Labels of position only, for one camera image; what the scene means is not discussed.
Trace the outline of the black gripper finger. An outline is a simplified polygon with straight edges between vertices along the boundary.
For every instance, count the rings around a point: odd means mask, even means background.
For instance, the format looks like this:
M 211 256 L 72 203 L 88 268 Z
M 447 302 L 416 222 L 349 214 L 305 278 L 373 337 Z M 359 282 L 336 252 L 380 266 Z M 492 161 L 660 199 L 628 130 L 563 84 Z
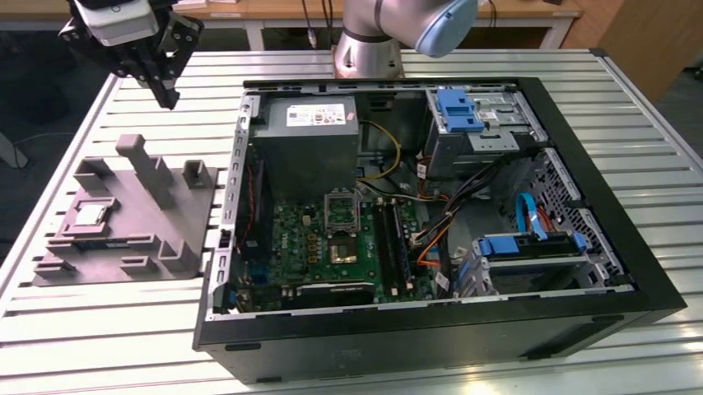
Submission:
M 193 17 L 168 12 L 168 23 L 159 42 L 159 105 L 173 109 L 179 100 L 175 88 L 176 79 L 181 76 L 185 65 L 195 52 L 204 24 Z
M 88 58 L 103 69 L 108 70 L 112 74 L 119 76 L 119 44 L 115 46 L 104 46 L 89 32 L 84 23 L 80 22 L 77 18 L 72 18 L 67 22 L 63 30 L 59 32 L 59 37 L 75 52 Z M 160 33 L 157 33 L 151 37 L 133 40 L 145 42 L 149 45 L 157 61 L 160 59 L 160 52 L 157 50 L 160 38 Z M 137 83 L 141 87 L 145 87 L 151 90 L 153 97 L 157 100 L 156 94 L 159 93 L 159 83 L 156 81 Z

